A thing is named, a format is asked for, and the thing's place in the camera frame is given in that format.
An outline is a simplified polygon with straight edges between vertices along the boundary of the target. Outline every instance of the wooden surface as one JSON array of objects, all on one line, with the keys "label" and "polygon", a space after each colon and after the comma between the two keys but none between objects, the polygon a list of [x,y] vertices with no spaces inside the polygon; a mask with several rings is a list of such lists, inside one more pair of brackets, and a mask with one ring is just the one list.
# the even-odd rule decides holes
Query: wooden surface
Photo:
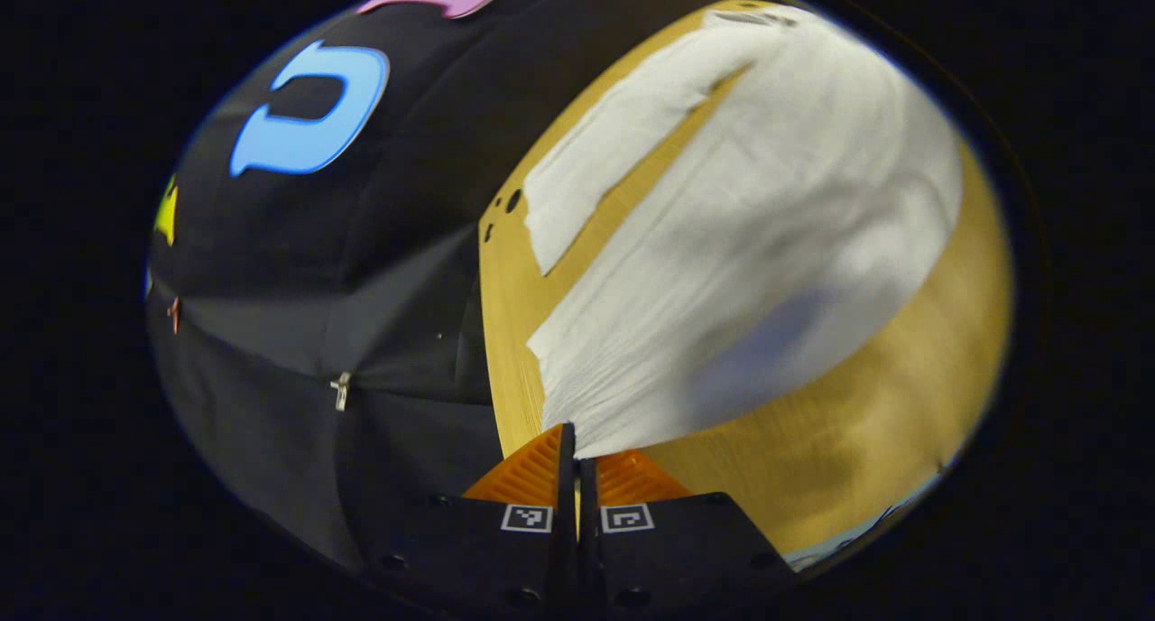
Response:
[{"label": "wooden surface", "polygon": [[[710,7],[760,5],[766,3],[732,0]],[[541,375],[526,342],[738,77],[723,82],[608,194],[545,278],[523,225],[526,202],[507,211],[511,197],[610,85],[696,29],[701,14],[669,25],[595,81],[527,154],[499,192],[500,204],[482,218],[485,345],[506,456],[541,433]],[[644,449],[691,491],[732,495],[780,553],[817,545],[906,499],[952,459],[985,409],[1009,329],[1012,272],[994,197],[964,143],[960,154],[966,188],[956,231],[927,283],[895,320],[808,387],[730,424]]]}]

